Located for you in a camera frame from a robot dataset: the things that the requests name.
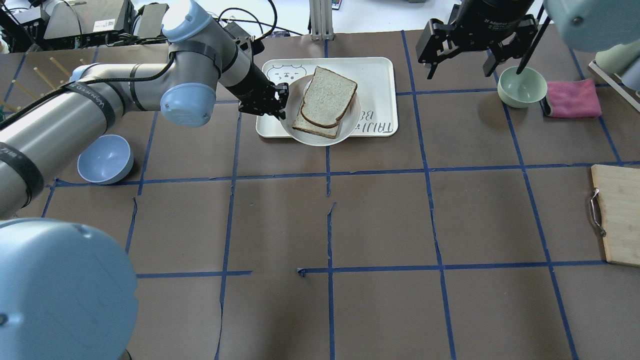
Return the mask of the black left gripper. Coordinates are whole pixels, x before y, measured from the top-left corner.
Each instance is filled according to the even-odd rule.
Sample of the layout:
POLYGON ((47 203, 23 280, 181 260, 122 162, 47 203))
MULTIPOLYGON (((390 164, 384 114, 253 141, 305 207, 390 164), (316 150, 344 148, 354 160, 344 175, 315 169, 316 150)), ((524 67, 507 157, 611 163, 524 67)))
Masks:
POLYGON ((227 89, 239 100, 238 111, 286 119, 285 107, 290 96, 290 85, 286 82, 274 84, 256 65, 252 64, 247 75, 227 89))

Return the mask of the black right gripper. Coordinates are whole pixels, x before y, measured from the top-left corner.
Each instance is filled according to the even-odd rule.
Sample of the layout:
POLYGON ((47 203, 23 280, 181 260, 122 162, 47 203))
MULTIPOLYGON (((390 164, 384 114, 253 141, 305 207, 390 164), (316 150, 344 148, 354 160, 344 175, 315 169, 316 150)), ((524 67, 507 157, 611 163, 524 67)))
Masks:
POLYGON ((532 0, 463 0, 452 6, 447 22, 429 19, 416 44, 416 56, 431 80, 444 60, 460 53, 489 50, 485 77, 509 59, 522 59, 537 34, 532 0))

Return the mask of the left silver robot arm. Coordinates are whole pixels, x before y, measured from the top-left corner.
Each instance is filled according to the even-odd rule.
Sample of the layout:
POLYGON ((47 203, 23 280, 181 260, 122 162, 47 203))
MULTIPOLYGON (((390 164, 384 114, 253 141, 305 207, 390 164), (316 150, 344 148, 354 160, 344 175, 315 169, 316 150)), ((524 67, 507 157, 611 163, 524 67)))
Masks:
POLYGON ((238 110, 286 118, 289 86, 254 64, 242 28, 221 26, 194 0, 161 23, 167 63, 94 63, 1 125, 1 358, 119 360, 138 313, 137 275, 126 251, 98 228, 48 218, 10 217, 27 207, 73 158, 89 183, 128 175, 134 155, 115 123, 159 111, 176 125, 211 120, 217 85, 238 110))

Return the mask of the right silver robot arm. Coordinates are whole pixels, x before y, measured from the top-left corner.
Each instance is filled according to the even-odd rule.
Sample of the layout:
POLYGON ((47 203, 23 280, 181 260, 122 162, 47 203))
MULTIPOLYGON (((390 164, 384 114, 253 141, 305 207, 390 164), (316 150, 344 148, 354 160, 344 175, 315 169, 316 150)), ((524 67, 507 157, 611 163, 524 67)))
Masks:
POLYGON ((604 51, 639 39, 637 0, 544 0, 537 16, 531 0, 463 0, 448 22, 430 19, 416 45, 418 62, 434 77, 439 64, 461 53, 489 51, 483 73, 490 76, 509 59, 526 68, 550 23, 578 51, 604 51))

